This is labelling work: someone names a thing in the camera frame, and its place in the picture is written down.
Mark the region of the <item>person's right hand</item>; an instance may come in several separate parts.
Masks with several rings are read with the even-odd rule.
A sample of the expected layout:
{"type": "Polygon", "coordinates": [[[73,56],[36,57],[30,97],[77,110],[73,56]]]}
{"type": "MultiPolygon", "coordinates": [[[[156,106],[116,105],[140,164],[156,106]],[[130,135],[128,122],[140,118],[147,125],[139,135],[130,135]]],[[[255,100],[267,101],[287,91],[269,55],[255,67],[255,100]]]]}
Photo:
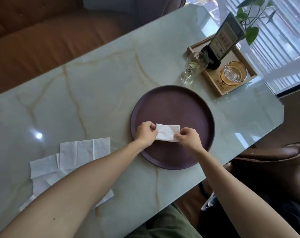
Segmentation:
{"type": "Polygon", "coordinates": [[[184,135],[183,142],[180,143],[192,156],[200,156],[207,154],[204,149],[200,136],[193,128],[182,128],[180,134],[184,135]]]}

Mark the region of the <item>person's left hand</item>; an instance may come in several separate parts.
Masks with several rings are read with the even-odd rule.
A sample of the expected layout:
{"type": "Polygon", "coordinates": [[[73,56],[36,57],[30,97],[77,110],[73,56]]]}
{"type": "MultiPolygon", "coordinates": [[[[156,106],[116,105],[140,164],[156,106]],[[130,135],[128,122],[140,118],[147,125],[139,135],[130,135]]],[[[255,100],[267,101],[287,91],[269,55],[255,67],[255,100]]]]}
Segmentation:
{"type": "Polygon", "coordinates": [[[152,128],[156,129],[156,125],[151,121],[145,121],[137,127],[134,140],[140,146],[141,150],[148,148],[155,141],[155,139],[152,139],[152,128]]]}

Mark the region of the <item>person's left forearm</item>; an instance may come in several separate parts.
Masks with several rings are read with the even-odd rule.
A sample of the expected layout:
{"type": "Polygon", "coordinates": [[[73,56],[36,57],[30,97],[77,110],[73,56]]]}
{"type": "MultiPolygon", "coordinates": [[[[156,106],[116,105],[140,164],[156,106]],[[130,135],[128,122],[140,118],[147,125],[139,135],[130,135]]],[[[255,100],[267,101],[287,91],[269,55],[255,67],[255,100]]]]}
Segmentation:
{"type": "Polygon", "coordinates": [[[88,213],[148,144],[135,140],[71,172],[33,200],[0,238],[73,238],[88,213]]]}

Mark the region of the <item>person's right forearm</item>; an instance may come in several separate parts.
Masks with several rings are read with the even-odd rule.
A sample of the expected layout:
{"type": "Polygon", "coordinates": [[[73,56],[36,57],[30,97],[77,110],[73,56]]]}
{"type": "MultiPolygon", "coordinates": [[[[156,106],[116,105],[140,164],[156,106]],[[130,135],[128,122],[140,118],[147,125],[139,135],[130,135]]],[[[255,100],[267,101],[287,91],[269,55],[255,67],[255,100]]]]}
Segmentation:
{"type": "Polygon", "coordinates": [[[203,147],[194,148],[192,153],[241,238],[300,238],[273,208],[203,147]]]}

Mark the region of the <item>round dark purple tray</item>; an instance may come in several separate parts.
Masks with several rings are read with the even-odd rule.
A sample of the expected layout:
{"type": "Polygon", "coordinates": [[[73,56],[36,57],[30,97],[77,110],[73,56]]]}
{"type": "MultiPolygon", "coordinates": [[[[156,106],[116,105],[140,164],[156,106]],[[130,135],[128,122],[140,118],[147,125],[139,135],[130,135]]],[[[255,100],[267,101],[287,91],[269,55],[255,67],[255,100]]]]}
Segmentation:
{"type": "MultiPolygon", "coordinates": [[[[215,137],[214,117],[207,103],[194,91],[181,86],[157,87],[138,100],[130,120],[133,139],[137,127],[145,121],[193,128],[207,151],[215,137]]],[[[186,169],[197,164],[189,152],[176,142],[156,140],[141,155],[153,165],[168,170],[186,169]]]]}

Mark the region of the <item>clear drinking glass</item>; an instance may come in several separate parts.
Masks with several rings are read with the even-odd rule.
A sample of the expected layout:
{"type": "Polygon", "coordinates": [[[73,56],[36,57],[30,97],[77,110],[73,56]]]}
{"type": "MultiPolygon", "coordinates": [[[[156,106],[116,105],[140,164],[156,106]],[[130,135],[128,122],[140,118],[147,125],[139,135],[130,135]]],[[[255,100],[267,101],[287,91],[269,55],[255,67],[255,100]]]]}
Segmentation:
{"type": "Polygon", "coordinates": [[[187,58],[184,72],[180,76],[181,83],[191,84],[197,76],[207,69],[209,62],[207,51],[191,53],[187,58]]]}

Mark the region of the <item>rectangular wooden tray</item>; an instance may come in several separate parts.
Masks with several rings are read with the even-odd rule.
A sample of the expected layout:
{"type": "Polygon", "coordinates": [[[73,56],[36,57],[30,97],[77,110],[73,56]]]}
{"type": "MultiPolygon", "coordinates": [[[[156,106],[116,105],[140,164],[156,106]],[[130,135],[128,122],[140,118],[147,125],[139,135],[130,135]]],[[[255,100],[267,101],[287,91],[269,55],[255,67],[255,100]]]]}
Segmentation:
{"type": "Polygon", "coordinates": [[[250,82],[257,75],[237,46],[224,57],[216,70],[205,69],[202,76],[218,96],[223,96],[250,82]]]}

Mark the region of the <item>amber glass ashtray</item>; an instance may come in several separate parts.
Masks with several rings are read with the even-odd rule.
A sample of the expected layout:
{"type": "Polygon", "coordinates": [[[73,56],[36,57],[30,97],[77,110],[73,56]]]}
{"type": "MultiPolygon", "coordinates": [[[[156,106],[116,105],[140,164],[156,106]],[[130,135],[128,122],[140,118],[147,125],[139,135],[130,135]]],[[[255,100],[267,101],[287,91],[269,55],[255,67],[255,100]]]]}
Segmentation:
{"type": "Polygon", "coordinates": [[[243,83],[247,79],[247,76],[247,68],[239,61],[230,61],[220,71],[220,79],[222,84],[231,87],[243,83]]]}

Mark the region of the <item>person's green trousers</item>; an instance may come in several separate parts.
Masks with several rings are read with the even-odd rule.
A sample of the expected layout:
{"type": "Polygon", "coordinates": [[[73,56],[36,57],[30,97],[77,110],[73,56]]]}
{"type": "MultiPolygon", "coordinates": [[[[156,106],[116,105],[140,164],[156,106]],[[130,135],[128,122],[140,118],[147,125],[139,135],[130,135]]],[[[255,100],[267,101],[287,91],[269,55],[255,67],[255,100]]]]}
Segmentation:
{"type": "Polygon", "coordinates": [[[175,203],[168,205],[124,238],[202,238],[175,203]]]}

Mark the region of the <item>black table sign stand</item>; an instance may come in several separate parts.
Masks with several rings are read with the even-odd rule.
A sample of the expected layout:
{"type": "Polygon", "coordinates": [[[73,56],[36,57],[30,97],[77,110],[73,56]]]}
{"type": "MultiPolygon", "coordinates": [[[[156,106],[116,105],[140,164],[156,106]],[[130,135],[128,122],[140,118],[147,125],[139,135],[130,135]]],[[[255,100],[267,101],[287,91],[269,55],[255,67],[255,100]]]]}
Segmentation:
{"type": "Polygon", "coordinates": [[[212,40],[200,52],[207,54],[207,69],[216,70],[221,61],[245,38],[246,31],[238,19],[230,12],[224,22],[213,36],[212,40]]]}

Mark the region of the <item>white window blinds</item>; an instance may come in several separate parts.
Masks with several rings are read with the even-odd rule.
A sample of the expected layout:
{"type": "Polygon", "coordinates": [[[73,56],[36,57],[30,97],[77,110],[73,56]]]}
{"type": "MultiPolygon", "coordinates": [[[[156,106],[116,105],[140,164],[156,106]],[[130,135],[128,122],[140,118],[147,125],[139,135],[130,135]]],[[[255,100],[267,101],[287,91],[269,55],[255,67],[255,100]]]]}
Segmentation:
{"type": "MultiPolygon", "coordinates": [[[[229,12],[235,16],[237,6],[244,0],[216,0],[220,21],[229,12]]],[[[264,14],[276,10],[273,21],[256,21],[259,34],[248,46],[246,40],[239,42],[240,50],[256,68],[267,85],[279,95],[300,87],[300,0],[273,0],[275,5],[264,14]]]]}

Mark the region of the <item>green potted plant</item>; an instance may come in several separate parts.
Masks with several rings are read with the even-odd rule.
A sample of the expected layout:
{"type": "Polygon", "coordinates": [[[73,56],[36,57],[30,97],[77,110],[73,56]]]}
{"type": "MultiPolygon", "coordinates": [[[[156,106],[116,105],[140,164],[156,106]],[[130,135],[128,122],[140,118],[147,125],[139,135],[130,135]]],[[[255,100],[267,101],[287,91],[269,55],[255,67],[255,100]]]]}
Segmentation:
{"type": "Polygon", "coordinates": [[[267,24],[273,21],[276,10],[272,11],[268,16],[264,12],[274,5],[275,2],[273,0],[244,0],[236,7],[236,19],[246,32],[242,40],[245,39],[248,46],[251,46],[259,34],[259,27],[257,27],[256,21],[267,19],[267,24]]]}

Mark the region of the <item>brown leather sofa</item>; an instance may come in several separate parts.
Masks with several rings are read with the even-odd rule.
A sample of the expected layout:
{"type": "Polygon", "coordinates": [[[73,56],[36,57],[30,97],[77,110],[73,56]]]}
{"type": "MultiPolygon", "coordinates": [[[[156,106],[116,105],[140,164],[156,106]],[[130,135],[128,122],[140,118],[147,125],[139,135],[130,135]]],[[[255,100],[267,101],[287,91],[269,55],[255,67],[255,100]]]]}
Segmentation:
{"type": "Polygon", "coordinates": [[[185,6],[186,0],[0,0],[0,94],[185,6]]]}

